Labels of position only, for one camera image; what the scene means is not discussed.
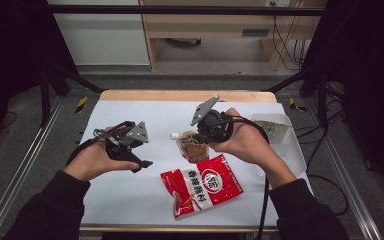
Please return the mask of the white cabinet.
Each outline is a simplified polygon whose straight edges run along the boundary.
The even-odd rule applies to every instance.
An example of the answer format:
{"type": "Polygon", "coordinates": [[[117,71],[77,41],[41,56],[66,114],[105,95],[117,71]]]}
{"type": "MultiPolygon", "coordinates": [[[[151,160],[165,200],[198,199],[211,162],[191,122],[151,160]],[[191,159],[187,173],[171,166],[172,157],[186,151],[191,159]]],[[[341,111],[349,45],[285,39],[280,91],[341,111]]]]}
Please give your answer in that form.
{"type": "Polygon", "coordinates": [[[140,14],[55,14],[76,65],[148,65],[140,14]]]}

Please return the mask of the person's right hand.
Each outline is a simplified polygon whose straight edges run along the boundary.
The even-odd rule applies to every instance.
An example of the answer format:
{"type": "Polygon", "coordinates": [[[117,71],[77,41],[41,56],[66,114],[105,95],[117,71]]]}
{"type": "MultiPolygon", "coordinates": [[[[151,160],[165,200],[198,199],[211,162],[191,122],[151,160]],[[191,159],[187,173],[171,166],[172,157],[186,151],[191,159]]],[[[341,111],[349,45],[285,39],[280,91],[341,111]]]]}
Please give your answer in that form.
{"type": "Polygon", "coordinates": [[[270,147],[261,133],[252,125],[235,122],[232,136],[223,143],[211,142],[216,152],[228,153],[251,164],[260,166],[266,173],[279,170],[282,159],[270,147]]]}

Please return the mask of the wooden desk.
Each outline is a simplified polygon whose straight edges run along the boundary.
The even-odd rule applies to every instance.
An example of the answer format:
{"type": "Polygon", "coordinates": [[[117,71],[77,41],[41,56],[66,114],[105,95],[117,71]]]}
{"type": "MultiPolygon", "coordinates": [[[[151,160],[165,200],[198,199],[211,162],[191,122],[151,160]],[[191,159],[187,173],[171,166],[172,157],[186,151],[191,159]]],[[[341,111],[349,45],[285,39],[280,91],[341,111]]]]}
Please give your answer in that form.
{"type": "MultiPolygon", "coordinates": [[[[323,8],[327,0],[138,0],[142,6],[235,6],[323,8]]],[[[310,40],[319,24],[318,16],[178,15],[144,14],[151,62],[156,62],[158,41],[165,38],[256,38],[261,41],[270,68],[278,69],[289,56],[294,40],[310,40]]]]}

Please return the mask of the clear plastic container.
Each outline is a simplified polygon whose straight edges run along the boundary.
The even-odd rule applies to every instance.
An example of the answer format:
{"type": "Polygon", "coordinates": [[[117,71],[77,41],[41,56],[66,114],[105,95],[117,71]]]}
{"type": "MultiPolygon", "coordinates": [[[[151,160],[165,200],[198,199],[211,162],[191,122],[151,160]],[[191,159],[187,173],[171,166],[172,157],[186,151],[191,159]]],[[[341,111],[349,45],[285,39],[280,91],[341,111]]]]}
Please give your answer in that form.
{"type": "MultiPolygon", "coordinates": [[[[252,115],[251,120],[255,123],[256,121],[264,120],[292,125],[289,117],[280,113],[256,113],[252,115]]],[[[293,126],[285,134],[267,134],[267,136],[270,146],[285,161],[293,174],[296,177],[302,175],[307,169],[307,164],[293,126]]]]}

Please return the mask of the aluminium rail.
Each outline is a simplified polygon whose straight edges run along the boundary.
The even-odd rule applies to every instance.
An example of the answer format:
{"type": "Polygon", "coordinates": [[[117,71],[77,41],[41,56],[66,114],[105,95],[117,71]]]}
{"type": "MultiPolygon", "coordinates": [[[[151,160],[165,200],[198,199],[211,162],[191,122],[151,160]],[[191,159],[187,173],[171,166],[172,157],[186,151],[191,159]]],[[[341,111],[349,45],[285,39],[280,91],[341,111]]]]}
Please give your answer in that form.
{"type": "MultiPolygon", "coordinates": [[[[313,99],[306,99],[305,103],[308,106],[308,111],[313,121],[320,124],[317,120],[317,106],[313,99]]],[[[328,128],[336,119],[337,115],[342,114],[342,109],[336,101],[329,100],[326,104],[328,128]]],[[[362,234],[362,240],[382,240],[382,236],[375,224],[357,185],[353,181],[350,173],[346,169],[331,137],[332,130],[321,129],[320,134],[323,138],[322,145],[327,154],[333,172],[335,173],[336,183],[344,195],[344,200],[347,205],[347,211],[343,210],[339,215],[340,218],[348,215],[352,216],[352,220],[359,227],[362,234]]]]}
{"type": "Polygon", "coordinates": [[[47,136],[49,135],[49,132],[52,129],[55,120],[57,119],[60,113],[64,101],[65,99],[63,97],[57,96],[55,98],[54,104],[51,108],[49,119],[37,131],[37,134],[32,143],[30,144],[28,151],[24,155],[4,194],[2,195],[0,199],[0,227],[2,226],[3,221],[5,220],[9,210],[11,209],[18,193],[20,192],[20,189],[32,165],[34,164],[38,154],[40,153],[40,150],[47,136]]]}

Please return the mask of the red and white seasoning packet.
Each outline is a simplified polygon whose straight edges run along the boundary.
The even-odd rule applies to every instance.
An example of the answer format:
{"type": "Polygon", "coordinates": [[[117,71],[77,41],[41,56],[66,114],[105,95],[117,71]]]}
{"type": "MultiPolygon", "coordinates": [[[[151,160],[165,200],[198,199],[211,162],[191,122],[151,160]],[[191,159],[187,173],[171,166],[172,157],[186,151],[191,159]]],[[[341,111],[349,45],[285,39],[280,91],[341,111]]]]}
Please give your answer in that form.
{"type": "Polygon", "coordinates": [[[160,177],[174,200],[175,219],[220,205],[243,193],[223,154],[161,173],[160,177]]]}

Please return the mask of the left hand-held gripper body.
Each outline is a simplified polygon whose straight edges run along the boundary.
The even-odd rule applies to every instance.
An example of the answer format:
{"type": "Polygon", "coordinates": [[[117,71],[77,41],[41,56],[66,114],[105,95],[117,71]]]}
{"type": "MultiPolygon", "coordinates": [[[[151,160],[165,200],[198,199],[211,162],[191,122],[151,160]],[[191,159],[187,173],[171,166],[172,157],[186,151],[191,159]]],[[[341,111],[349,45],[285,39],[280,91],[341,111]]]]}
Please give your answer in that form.
{"type": "Polygon", "coordinates": [[[105,140],[106,152],[112,160],[138,160],[132,149],[149,142],[144,121],[125,121],[109,130],[95,129],[93,134],[105,140]]]}

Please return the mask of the black horizontal frame bar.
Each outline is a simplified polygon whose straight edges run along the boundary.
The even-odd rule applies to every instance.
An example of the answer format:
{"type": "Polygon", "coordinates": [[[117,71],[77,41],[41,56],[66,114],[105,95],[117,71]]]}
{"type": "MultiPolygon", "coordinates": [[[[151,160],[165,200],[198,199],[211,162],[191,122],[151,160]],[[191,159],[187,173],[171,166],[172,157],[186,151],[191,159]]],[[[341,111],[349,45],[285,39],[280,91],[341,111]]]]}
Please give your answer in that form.
{"type": "Polygon", "coordinates": [[[186,14],[322,16],[324,8],[233,7],[233,6],[128,6],[128,5],[49,5],[52,13],[67,14],[186,14]]]}

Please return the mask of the black metal stand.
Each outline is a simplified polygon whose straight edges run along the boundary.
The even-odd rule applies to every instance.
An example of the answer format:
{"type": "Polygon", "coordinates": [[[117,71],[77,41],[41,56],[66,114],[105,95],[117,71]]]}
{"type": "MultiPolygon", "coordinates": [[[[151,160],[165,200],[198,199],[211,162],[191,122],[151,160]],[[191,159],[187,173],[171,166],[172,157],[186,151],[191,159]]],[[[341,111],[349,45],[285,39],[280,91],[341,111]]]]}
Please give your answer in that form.
{"type": "Polygon", "coordinates": [[[267,92],[276,93],[281,89],[295,83],[299,80],[303,80],[300,87],[299,94],[302,97],[311,96],[315,90],[317,93],[317,120],[321,126],[327,130],[327,110],[326,110],[326,96],[327,96],[327,74],[322,66],[312,65],[303,70],[300,70],[296,74],[288,77],[286,80],[269,87],[267,92]]]}
{"type": "Polygon", "coordinates": [[[49,86],[52,86],[58,96],[67,96],[70,92],[70,88],[66,83],[66,79],[74,80],[76,83],[95,93],[102,93],[104,91],[104,88],[101,88],[87,81],[78,73],[69,71],[60,65],[45,65],[40,73],[40,92],[42,106],[41,127],[45,126],[51,117],[49,86]]]}

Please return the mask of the person's left hand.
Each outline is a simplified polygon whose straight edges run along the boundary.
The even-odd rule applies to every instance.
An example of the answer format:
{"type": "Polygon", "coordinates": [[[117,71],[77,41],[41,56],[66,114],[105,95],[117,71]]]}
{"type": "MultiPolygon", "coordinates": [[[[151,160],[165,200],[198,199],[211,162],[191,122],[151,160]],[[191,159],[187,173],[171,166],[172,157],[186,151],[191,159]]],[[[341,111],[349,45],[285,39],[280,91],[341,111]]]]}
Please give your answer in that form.
{"type": "Polygon", "coordinates": [[[80,151],[65,167],[64,172],[79,181],[90,181],[110,171],[138,168],[139,165],[135,162],[110,159],[105,149],[105,141],[98,140],[80,151]]]}

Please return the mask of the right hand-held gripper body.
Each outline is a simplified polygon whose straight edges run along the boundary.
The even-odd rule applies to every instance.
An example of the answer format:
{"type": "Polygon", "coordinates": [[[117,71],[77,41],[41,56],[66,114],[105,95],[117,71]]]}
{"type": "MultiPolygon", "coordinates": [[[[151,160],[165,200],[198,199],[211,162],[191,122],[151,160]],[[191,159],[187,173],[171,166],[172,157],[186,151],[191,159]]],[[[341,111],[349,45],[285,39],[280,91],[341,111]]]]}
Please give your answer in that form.
{"type": "Polygon", "coordinates": [[[213,106],[219,101],[220,96],[214,97],[199,104],[190,122],[197,126],[197,132],[204,135],[208,142],[223,143],[233,134],[233,118],[224,112],[218,112],[213,106]]]}

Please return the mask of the yellow and black tape strip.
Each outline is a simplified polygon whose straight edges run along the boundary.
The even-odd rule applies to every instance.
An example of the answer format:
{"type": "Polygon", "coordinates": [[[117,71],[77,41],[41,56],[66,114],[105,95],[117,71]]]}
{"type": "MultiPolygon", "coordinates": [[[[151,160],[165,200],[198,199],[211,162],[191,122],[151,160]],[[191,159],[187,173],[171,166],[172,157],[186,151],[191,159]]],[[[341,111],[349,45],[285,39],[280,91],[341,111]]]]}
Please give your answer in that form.
{"type": "Polygon", "coordinates": [[[292,109],[292,110],[297,110],[300,112],[307,112],[307,108],[303,107],[303,106],[298,106],[295,103],[295,100],[293,98],[289,98],[289,106],[290,106],[290,109],[292,109]]]}
{"type": "Polygon", "coordinates": [[[87,100],[88,100],[88,97],[86,97],[86,96],[81,97],[81,99],[79,100],[78,105],[76,107],[75,113],[81,113],[82,112],[87,100]]]}

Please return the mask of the spouted orange sauce pouch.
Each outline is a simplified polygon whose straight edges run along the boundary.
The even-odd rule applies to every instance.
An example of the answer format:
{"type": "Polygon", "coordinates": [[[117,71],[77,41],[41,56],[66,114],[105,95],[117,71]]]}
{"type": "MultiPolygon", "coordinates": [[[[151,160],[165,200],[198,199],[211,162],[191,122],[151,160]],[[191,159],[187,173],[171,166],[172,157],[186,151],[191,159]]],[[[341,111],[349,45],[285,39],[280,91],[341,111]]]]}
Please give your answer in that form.
{"type": "Polygon", "coordinates": [[[170,134],[170,139],[176,141],[181,155],[189,163],[199,163],[209,159],[209,147],[200,142],[197,137],[198,133],[195,131],[170,134]]]}

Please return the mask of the black chair base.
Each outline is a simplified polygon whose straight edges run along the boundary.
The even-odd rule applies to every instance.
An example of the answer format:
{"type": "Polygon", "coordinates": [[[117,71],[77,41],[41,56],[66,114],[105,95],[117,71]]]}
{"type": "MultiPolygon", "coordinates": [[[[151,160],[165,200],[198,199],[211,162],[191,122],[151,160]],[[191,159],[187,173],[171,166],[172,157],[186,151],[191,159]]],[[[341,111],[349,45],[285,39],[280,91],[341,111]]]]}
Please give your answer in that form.
{"type": "Polygon", "coordinates": [[[172,46],[177,47],[194,47],[199,46],[202,43],[201,39],[174,39],[166,38],[165,41],[172,46]]]}

